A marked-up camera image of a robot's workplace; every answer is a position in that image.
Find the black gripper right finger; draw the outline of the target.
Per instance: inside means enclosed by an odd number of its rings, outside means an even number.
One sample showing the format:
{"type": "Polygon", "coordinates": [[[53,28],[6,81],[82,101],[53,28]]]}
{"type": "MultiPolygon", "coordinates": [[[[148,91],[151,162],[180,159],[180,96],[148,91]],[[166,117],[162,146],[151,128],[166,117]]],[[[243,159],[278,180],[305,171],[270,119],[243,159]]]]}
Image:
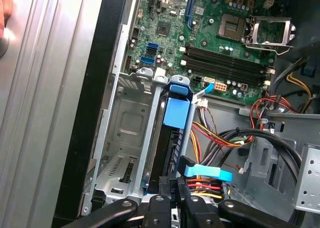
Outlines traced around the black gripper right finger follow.
{"type": "Polygon", "coordinates": [[[176,179],[176,202],[181,211],[181,227],[296,227],[232,199],[222,200],[215,207],[203,197],[192,195],[182,177],[176,179]]]}

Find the person's bare hand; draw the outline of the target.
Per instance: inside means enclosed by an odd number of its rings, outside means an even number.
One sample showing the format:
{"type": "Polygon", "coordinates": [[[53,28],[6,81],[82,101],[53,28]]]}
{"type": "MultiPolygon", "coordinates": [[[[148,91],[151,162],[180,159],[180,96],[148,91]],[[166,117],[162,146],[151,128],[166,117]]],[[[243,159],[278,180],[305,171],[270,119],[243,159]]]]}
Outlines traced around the person's bare hand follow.
{"type": "Polygon", "coordinates": [[[4,36],[5,20],[12,14],[13,0],[0,0],[0,37],[4,36]]]}

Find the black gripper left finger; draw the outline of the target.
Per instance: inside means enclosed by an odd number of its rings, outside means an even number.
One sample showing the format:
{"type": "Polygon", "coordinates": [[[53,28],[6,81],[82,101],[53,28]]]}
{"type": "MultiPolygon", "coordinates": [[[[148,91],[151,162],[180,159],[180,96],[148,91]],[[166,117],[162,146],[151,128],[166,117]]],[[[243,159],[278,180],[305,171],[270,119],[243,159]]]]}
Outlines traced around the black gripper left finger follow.
{"type": "Polygon", "coordinates": [[[144,202],[124,198],[77,219],[65,227],[170,227],[170,181],[159,177],[159,194],[148,195],[144,202]]]}

